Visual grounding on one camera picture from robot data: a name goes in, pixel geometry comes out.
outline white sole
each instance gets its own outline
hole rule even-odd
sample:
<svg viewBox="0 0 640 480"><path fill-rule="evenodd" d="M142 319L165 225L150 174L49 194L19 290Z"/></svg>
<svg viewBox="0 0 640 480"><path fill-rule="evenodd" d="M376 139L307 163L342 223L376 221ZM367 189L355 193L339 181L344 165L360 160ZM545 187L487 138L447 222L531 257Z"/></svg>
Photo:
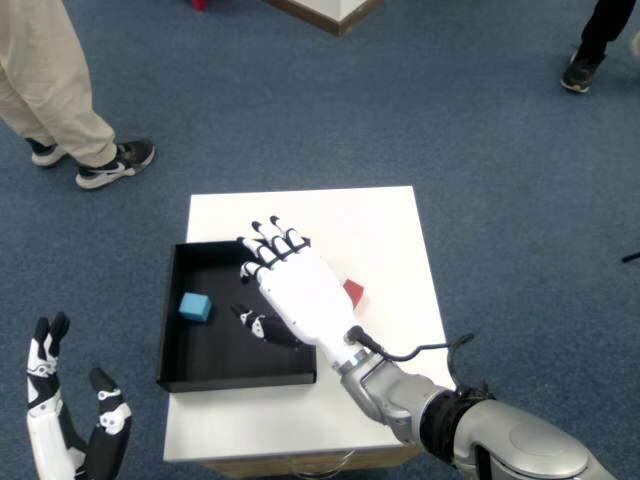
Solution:
<svg viewBox="0 0 640 480"><path fill-rule="evenodd" d="M577 50L573 52L573 55L571 55L571 60L569 60L569 65L571 65L573 61L576 59L577 54L578 54ZM591 89L591 86L588 86L587 88L572 87L564 83L564 80L562 79L560 79L560 85L562 85L567 90L571 90L572 92L576 92L576 93L587 93Z"/></svg>
<svg viewBox="0 0 640 480"><path fill-rule="evenodd" d="M31 161L38 167L51 167L58 163L58 161L67 154L60 145L56 145L49 155L36 155L31 154Z"/></svg>
<svg viewBox="0 0 640 480"><path fill-rule="evenodd" d="M567 90L571 90L572 92L576 92L576 93L587 93L589 90L591 90L591 87L587 87L587 88L572 87L564 83L564 80L560 80L560 85L562 85Z"/></svg>
<svg viewBox="0 0 640 480"><path fill-rule="evenodd" d="M640 60L640 32L636 33L631 40L631 52L637 60Z"/></svg>
<svg viewBox="0 0 640 480"><path fill-rule="evenodd" d="M98 175L90 180L82 177L80 174L76 175L76 184L84 189L84 190L95 190L96 188L104 187L105 185L109 185L110 183L115 182L117 179L122 177L133 177L136 173L141 172L144 168L151 163L153 157L156 154L156 147L154 146L151 150L151 153L147 157L147 159L142 162L138 168L127 168L126 170L111 175Z"/></svg>

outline black cable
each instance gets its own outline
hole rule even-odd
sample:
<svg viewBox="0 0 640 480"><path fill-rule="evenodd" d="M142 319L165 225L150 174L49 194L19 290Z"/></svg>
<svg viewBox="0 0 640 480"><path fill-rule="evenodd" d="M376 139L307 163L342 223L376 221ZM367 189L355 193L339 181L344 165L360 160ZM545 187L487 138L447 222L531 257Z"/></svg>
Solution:
<svg viewBox="0 0 640 480"><path fill-rule="evenodd" d="M627 255L626 257L624 257L622 259L622 263L629 263L633 260L637 260L638 258L640 258L640 253L634 253L633 255Z"/></svg>
<svg viewBox="0 0 640 480"><path fill-rule="evenodd" d="M473 339L474 339L474 336L472 333L461 336L451 344L451 347L449 347L449 353L447 353L447 367L449 368L449 374L453 379L453 383L455 383L456 385L457 392L468 390L469 387L462 380L460 380L460 377L458 377L458 373L456 372L456 365L455 363L453 363L453 357L455 356L456 351L462 345L464 345L465 343L469 343Z"/></svg>
<svg viewBox="0 0 640 480"><path fill-rule="evenodd" d="M347 340L349 340L350 342L352 343L358 342L363 347L367 347L372 352L375 352L381 355L382 357L384 357L385 359L391 360L393 362L407 362L412 358L415 358L423 350L436 350L438 348L449 348L451 350L449 351L449 355L447 357L447 365L449 366L449 370L452 371L452 377L455 375L455 367L453 367L453 354L455 354L455 351L459 347L473 340L473 335L471 334L464 335L453 343L434 343L431 345L419 345L409 355L401 356L401 355L391 355L390 353L387 353L387 351L382 347L382 345L380 345L373 338L367 335L364 329L360 326L355 326L349 329L346 337L347 337Z"/></svg>

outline black sneaker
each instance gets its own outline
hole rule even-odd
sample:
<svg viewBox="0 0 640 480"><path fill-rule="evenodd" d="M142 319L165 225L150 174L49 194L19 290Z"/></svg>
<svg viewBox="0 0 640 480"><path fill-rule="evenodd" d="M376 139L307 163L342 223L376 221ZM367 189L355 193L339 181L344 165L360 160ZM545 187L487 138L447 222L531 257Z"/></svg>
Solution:
<svg viewBox="0 0 640 480"><path fill-rule="evenodd" d="M571 64L564 72L560 83L562 86L572 92L587 93L591 88L593 74L596 73L598 66L604 60L604 56L600 60L591 60L589 58L576 58L576 54L571 57Z"/></svg>
<svg viewBox="0 0 640 480"><path fill-rule="evenodd" d="M50 147L45 147L32 138L27 138L27 142L29 142L29 145L31 145L31 161L34 163L34 165L37 165L39 167L52 167L67 154L67 152L65 152L62 147L57 144L51 145Z"/></svg>
<svg viewBox="0 0 640 480"><path fill-rule="evenodd" d="M120 177L131 177L151 163L155 147L149 140L121 143L111 162L102 167L78 165L76 183L80 188L94 189L116 181Z"/></svg>

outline blue carpet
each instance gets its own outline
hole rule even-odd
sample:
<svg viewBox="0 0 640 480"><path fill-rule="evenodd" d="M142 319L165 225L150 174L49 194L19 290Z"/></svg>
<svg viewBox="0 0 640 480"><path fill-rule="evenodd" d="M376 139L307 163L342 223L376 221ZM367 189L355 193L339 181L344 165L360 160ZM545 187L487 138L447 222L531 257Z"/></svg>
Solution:
<svg viewBox="0 0 640 480"><path fill-rule="evenodd" d="M637 16L593 94L559 77L592 1L388 1L342 39L250 0L66 0L96 110L159 156L80 191L0 127L0 478L34 478L25 364L64 309L64 398L88 436L100 365L134 410L123 479L211 479L162 462L154 383L169 246L189 195L412 184L460 374L640 471L640 65ZM212 221L224 221L212 212ZM349 479L454 479L428 456Z"/></svg>

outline black tray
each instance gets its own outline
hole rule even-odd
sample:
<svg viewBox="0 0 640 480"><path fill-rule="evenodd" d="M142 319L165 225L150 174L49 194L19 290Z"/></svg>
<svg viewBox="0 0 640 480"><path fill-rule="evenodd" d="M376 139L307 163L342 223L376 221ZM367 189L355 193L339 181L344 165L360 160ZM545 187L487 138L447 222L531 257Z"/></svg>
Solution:
<svg viewBox="0 0 640 480"><path fill-rule="evenodd" d="M193 392L315 382L314 347L293 350L263 342L231 311L230 306L240 302L275 314L255 282L240 282L240 266L252 259L237 242L173 247L156 369L162 388ZM185 292L209 296L213 306L207 323L180 316Z"/></svg>

